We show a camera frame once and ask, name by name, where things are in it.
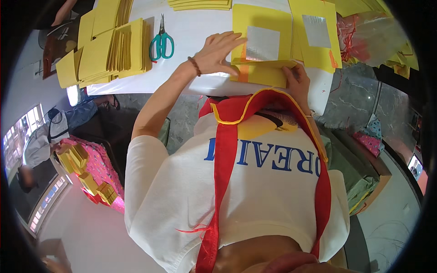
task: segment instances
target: hair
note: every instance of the hair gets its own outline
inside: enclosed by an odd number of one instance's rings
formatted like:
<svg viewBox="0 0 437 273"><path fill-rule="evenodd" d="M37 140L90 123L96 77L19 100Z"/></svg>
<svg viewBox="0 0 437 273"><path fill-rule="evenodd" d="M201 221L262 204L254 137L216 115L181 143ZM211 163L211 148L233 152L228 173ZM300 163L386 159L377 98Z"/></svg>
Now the hair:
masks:
<svg viewBox="0 0 437 273"><path fill-rule="evenodd" d="M35 183L35 185L29 187L26 186L26 183L24 181L24 174L22 171L23 166L18 167L18 171L17 171L17 178L18 178L18 184L20 185L21 190L28 194L33 188L35 188L35 186L37 186L37 184Z"/></svg>

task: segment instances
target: teal scissors handle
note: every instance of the teal scissors handle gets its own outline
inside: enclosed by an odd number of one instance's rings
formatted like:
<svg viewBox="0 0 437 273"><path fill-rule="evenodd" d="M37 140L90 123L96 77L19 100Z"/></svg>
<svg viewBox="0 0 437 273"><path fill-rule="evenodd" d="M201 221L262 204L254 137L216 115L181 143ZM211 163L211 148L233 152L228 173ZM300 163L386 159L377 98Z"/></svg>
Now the teal scissors handle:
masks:
<svg viewBox="0 0 437 273"><path fill-rule="evenodd" d="M166 50L167 50L167 39L170 41L171 44L171 54L169 56L166 56ZM156 58L152 55L152 45L155 43L156 48ZM162 35L157 35L155 38L153 38L152 42L150 43L149 47L149 57L152 61L156 61L163 57L164 59L170 59L173 56L174 53L174 42L173 38L171 38L166 32L164 32Z"/></svg>

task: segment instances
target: scissors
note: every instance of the scissors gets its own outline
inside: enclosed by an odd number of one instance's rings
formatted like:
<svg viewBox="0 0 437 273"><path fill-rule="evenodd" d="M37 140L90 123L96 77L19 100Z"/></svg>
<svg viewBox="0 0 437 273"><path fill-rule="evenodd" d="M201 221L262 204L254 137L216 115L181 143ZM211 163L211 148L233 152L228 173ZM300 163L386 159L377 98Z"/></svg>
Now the scissors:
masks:
<svg viewBox="0 0 437 273"><path fill-rule="evenodd" d="M170 40L171 43L171 54L169 56L166 56L166 48L167 48L167 39ZM152 55L152 45L156 42L155 48L156 48L156 58ZM149 47L149 56L152 61L156 61L157 59L163 57L164 59L169 59L171 56L173 56L174 53L174 42L173 38L171 38L164 29L164 14L161 14L161 25L160 25L160 31L158 35L153 38L152 42L150 43Z"/></svg>

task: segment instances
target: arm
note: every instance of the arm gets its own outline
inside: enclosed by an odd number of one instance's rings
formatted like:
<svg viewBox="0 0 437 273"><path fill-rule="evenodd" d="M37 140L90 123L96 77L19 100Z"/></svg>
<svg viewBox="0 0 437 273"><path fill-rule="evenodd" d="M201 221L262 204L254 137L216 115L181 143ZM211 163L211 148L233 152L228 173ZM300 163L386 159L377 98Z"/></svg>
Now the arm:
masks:
<svg viewBox="0 0 437 273"><path fill-rule="evenodd" d="M289 69L288 67L282 67L285 76L288 81L288 90L293 99L297 102L303 113L307 116L311 116L311 110L308 106L308 92L309 92L309 77L306 75L304 67L297 63L295 67ZM322 138L320 137L319 128L317 128L314 118L307 117L311 129L316 136L317 142L321 145L323 153L326 155L325 146L323 145Z"/></svg>
<svg viewBox="0 0 437 273"><path fill-rule="evenodd" d="M67 0L62 5L62 7L58 10L56 13L55 20L53 21L52 27L59 25L62 23L62 21L67 17L67 14L70 12L70 10L73 8L73 6L76 4L77 0Z"/></svg>
<svg viewBox="0 0 437 273"><path fill-rule="evenodd" d="M238 73L222 62L236 46L246 42L241 33L233 31L214 34L206 38L202 50L194 56L202 74L225 72ZM164 82L146 102L135 120L132 139L140 135L158 137L165 118L175 104L182 90L197 75L192 63L186 61L179 65L170 78Z"/></svg>

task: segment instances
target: jeans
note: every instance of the jeans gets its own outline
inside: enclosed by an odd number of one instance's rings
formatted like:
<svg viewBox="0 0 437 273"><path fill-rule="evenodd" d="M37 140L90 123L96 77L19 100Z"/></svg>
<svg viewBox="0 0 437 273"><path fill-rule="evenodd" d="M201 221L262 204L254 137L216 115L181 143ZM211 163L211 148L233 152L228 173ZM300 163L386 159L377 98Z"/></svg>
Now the jeans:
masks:
<svg viewBox="0 0 437 273"><path fill-rule="evenodd" d="M73 110L66 111L68 129L73 130L88 122L97 112L97 105L89 100L76 105Z"/></svg>

